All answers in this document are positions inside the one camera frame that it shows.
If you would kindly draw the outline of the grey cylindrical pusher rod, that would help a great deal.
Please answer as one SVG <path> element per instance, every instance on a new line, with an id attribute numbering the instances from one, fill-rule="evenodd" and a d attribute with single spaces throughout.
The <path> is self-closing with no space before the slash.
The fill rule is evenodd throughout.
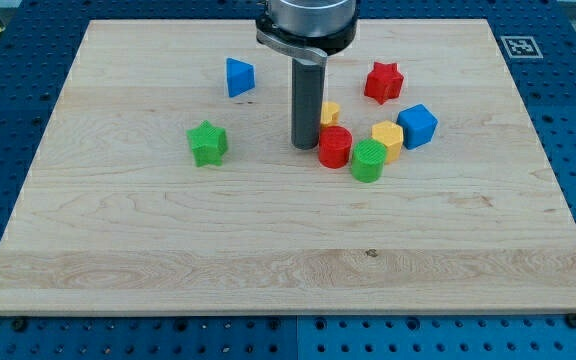
<path id="1" fill-rule="evenodd" d="M 319 142 L 325 68 L 306 60 L 292 60 L 291 141 L 308 150 Z"/>

